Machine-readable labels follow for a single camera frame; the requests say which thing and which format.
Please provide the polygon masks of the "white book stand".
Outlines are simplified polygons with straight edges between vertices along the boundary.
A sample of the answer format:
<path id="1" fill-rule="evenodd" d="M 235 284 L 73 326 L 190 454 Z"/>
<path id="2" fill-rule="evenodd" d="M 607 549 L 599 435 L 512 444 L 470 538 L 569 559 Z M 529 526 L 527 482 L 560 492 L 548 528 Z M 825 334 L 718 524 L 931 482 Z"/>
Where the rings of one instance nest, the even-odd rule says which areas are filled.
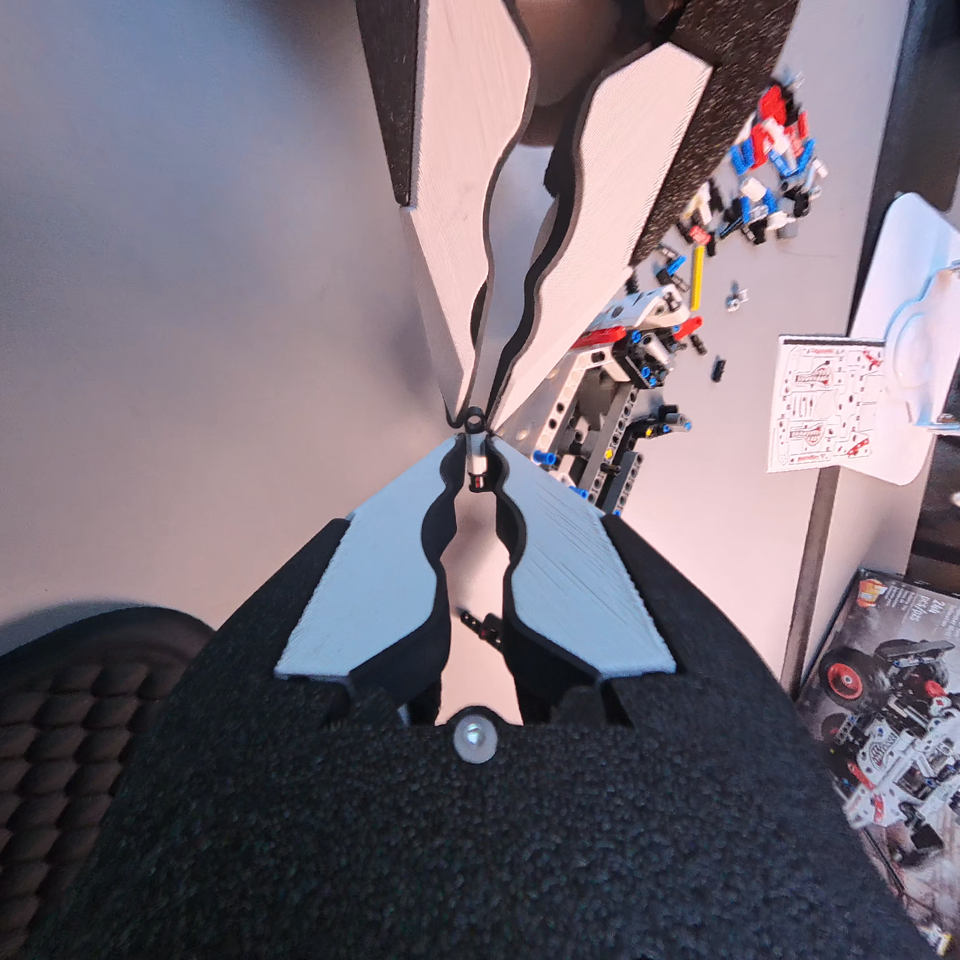
<path id="1" fill-rule="evenodd" d="M 849 467 L 905 486 L 937 435 L 958 435 L 949 394 L 958 374 L 959 233 L 918 194 L 890 205 L 850 333 L 881 341 L 870 442 Z"/>

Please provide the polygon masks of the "person's left hand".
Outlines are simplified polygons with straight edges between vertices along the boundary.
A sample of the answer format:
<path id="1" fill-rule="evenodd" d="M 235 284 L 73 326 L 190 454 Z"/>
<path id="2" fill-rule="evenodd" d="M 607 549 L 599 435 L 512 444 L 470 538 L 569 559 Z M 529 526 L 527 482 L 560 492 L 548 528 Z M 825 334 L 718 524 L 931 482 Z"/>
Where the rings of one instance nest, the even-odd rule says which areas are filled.
<path id="1" fill-rule="evenodd" d="M 684 1 L 516 1 L 534 69 L 534 106 L 520 144 L 552 147 L 594 79 L 645 52 Z"/>

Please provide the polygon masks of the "grey desk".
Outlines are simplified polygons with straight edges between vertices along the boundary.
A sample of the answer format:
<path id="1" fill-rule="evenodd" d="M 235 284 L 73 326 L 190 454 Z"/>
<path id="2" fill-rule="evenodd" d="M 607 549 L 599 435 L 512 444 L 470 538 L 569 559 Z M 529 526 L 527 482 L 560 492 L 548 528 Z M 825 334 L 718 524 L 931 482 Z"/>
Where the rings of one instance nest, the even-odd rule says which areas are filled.
<path id="1" fill-rule="evenodd" d="M 784 661 L 816 472 L 766 472 L 777 338 L 843 331 L 909 2 L 803 2 L 829 174 L 738 235 L 625 519 Z M 219 626 L 449 434 L 353 2 L 2 2 L 2 651 Z"/>

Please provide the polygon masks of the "toy truck set box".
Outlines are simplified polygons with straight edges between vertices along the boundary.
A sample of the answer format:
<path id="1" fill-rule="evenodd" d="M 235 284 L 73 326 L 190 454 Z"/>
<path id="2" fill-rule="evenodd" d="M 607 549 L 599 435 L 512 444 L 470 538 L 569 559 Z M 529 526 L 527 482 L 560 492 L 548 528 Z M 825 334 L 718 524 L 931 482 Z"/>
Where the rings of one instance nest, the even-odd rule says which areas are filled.
<path id="1" fill-rule="evenodd" d="M 958 958 L 958 596 L 859 569 L 798 711 L 867 857 L 934 952 Z"/>

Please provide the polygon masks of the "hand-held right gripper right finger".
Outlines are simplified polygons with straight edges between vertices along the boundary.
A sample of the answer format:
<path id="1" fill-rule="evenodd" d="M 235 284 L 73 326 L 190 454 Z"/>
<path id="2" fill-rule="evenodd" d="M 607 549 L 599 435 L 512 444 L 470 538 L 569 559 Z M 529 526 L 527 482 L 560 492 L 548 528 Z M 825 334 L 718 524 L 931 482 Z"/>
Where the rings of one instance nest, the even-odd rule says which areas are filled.
<path id="1" fill-rule="evenodd" d="M 605 515 L 500 438 L 486 451 L 497 469 L 496 533 L 509 553 L 500 650 L 523 722 L 549 722 L 573 689 L 674 674 Z"/>

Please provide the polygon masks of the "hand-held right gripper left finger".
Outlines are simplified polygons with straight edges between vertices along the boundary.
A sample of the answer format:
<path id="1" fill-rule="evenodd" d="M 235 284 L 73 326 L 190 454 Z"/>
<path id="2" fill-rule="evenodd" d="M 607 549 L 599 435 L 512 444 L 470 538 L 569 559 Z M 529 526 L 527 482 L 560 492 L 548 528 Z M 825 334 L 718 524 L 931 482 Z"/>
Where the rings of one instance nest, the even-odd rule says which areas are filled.
<path id="1" fill-rule="evenodd" d="M 450 655 L 441 557 L 457 532 L 460 438 L 368 498 L 346 528 L 274 675 L 383 690 L 414 724 L 434 724 Z"/>

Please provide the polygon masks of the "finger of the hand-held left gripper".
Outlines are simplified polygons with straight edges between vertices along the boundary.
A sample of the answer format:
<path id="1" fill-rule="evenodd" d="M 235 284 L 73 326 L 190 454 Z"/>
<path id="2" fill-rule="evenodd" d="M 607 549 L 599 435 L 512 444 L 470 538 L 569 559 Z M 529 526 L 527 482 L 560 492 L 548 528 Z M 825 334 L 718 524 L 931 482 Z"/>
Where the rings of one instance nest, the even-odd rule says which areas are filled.
<path id="1" fill-rule="evenodd" d="M 421 2 L 414 87 L 411 197 L 401 220 L 446 414 L 473 390 L 492 283 L 489 208 L 499 171 L 529 115 L 531 56 L 514 7 Z"/>
<path id="2" fill-rule="evenodd" d="M 626 281 L 713 72 L 667 42 L 606 72 L 590 90 L 572 134 L 572 173 L 494 377 L 489 427 L 519 408 Z"/>

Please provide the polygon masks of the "white sticker sheet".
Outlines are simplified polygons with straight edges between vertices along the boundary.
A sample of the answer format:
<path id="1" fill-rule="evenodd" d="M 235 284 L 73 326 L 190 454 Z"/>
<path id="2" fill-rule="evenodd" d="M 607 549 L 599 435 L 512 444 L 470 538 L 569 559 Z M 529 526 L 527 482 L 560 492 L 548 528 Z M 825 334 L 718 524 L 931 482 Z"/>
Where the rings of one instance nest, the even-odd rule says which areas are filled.
<path id="1" fill-rule="evenodd" d="M 778 338 L 767 472 L 846 466 L 872 455 L 884 342 Z"/>

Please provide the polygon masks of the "black building-brick model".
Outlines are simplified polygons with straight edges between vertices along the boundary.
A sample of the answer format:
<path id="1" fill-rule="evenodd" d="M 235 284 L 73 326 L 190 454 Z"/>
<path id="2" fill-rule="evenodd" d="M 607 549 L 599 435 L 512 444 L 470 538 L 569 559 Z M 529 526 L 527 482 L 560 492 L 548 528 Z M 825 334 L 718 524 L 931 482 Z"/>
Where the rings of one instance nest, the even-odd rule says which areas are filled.
<path id="1" fill-rule="evenodd" d="M 496 434 L 562 486 L 617 516 L 638 484 L 642 443 L 691 421 L 663 388 L 678 353 L 706 349 L 683 288 L 666 282 L 612 301 Z"/>

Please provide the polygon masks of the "pile of small building pieces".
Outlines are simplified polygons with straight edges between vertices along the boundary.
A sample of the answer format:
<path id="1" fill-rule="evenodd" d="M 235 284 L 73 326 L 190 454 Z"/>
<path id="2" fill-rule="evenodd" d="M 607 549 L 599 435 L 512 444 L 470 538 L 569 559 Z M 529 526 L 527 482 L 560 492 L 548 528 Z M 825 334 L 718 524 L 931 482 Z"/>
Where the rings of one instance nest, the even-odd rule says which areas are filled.
<path id="1" fill-rule="evenodd" d="M 779 241 L 795 237 L 798 223 L 809 215 L 829 174 L 799 99 L 803 80 L 802 73 L 768 80 L 726 151 L 732 187 L 725 191 L 711 176 L 682 210 L 676 230 L 689 246 L 689 254 L 665 245 L 657 248 L 663 260 L 655 275 L 659 285 L 672 286 L 688 298 L 689 317 L 673 326 L 673 340 L 690 342 L 698 354 L 706 352 L 697 330 L 702 325 L 707 258 L 714 257 L 718 244 L 734 234 L 752 246 L 762 246 L 773 237 Z"/>

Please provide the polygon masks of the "dark rounded object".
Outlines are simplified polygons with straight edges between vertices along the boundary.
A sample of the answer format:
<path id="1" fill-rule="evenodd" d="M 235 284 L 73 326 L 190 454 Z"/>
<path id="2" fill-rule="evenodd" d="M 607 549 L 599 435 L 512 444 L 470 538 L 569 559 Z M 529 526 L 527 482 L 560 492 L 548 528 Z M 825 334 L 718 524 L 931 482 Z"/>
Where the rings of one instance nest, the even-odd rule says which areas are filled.
<path id="1" fill-rule="evenodd" d="M 137 606 L 2 655 L 2 958 L 64 899 L 138 740 L 213 636 L 186 613 Z"/>

